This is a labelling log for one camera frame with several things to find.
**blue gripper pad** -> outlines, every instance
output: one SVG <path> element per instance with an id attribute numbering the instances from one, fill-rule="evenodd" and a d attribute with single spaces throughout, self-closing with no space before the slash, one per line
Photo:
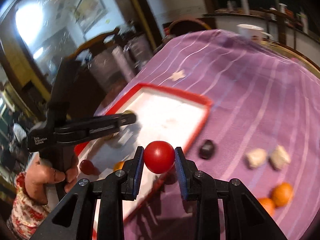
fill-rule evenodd
<path id="1" fill-rule="evenodd" d="M 134 175 L 133 196 L 135 199 L 137 198 L 137 195 L 139 194 L 141 178 L 142 178 L 142 171 L 143 171 L 143 166 L 144 166 L 144 159 L 143 159 L 144 148 L 139 146 L 137 148 L 137 151 L 138 150 L 141 151 L 141 153 L 140 153 L 139 160 L 138 160 L 136 174 Z"/>
<path id="2" fill-rule="evenodd" d="M 175 148 L 174 152 L 175 152 L 174 166 L 176 167 L 176 173 L 177 173 L 177 177 L 178 177 L 179 187 L 180 187 L 180 191 L 181 191 L 181 195 L 182 195 L 183 199 L 186 200 L 188 198 L 187 179 L 186 179 L 183 165 L 181 162 L 181 161 L 186 162 L 186 159 L 184 157 L 184 154 L 183 154 L 181 147 Z"/>

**hand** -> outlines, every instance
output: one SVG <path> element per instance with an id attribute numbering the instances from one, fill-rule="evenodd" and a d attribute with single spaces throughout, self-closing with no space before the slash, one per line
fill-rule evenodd
<path id="1" fill-rule="evenodd" d="M 32 164 L 27 170 L 25 178 L 25 188 L 28 196 L 41 205 L 48 203 L 45 184 L 56 184 L 66 179 L 67 184 L 64 189 L 68 193 L 77 182 L 78 176 L 78 158 L 73 157 L 72 167 L 63 173 L 53 168 L 40 165 L 39 154 L 34 158 Z"/>

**bottle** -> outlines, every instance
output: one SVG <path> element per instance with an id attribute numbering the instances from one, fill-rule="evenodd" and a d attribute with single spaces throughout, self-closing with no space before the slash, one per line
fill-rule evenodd
<path id="1" fill-rule="evenodd" d="M 233 8 L 234 12 L 238 12 L 238 6 L 236 3 L 236 0 L 230 0 L 230 1 L 231 1 L 232 8 Z"/>
<path id="2" fill-rule="evenodd" d="M 285 11 L 285 9 L 287 8 L 287 5 L 286 5 L 286 4 L 283 4 L 283 3 L 279 3 L 279 6 L 280 6 L 280 12 L 287 14 L 286 11 Z M 288 19 L 285 19 L 284 22 L 285 22 L 286 24 L 288 24 L 288 23 L 289 23 L 289 20 L 288 20 Z"/>
<path id="3" fill-rule="evenodd" d="M 271 7 L 270 7 L 269 10 L 270 10 L 270 11 L 276 11 L 277 9 L 276 9 L 273 5 L 271 5 Z M 275 20 L 275 19 L 276 19 L 276 16 L 275 16 L 273 13 L 270 13 L 270 18 L 271 18 L 272 20 Z"/>
<path id="4" fill-rule="evenodd" d="M 296 16 L 297 16 L 297 23 L 295 24 L 295 27 L 298 30 L 303 32 L 303 25 L 302 25 L 302 22 L 301 22 L 301 15 L 297 13 Z"/>
<path id="5" fill-rule="evenodd" d="M 308 34 L 308 31 L 309 31 L 308 17 L 302 11 L 300 12 L 300 17 L 303 25 L 303 32 Z"/>
<path id="6" fill-rule="evenodd" d="M 233 6 L 230 0 L 227 2 L 227 7 L 228 7 L 228 12 L 233 12 Z"/>
<path id="7" fill-rule="evenodd" d="M 250 15 L 248 0 L 241 0 L 241 7 L 244 14 Z"/>

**picture frame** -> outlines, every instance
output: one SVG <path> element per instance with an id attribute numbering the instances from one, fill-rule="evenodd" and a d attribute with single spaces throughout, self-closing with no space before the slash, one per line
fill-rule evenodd
<path id="1" fill-rule="evenodd" d="M 74 15 L 81 31 L 86 34 L 107 12 L 102 0 L 80 0 Z"/>

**screw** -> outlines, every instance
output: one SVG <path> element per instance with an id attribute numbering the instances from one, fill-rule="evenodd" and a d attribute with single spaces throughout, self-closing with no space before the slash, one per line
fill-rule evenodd
<path id="1" fill-rule="evenodd" d="M 195 175 L 198 177 L 198 178 L 201 178 L 204 176 L 204 172 L 203 171 L 195 171 Z"/>
<path id="2" fill-rule="evenodd" d="M 85 186 L 85 185 L 87 185 L 89 183 L 89 180 L 88 179 L 81 179 L 81 180 L 79 180 L 79 185 L 80 186 Z"/>
<path id="3" fill-rule="evenodd" d="M 116 171 L 116 176 L 118 176 L 118 177 L 122 177 L 124 174 L 125 174 L 125 172 L 123 170 Z"/>
<path id="4" fill-rule="evenodd" d="M 240 183 L 241 183 L 241 181 L 240 181 L 239 179 L 232 179 L 232 180 L 231 180 L 231 183 L 232 183 L 233 185 L 235 185 L 235 186 L 239 186 Z"/>

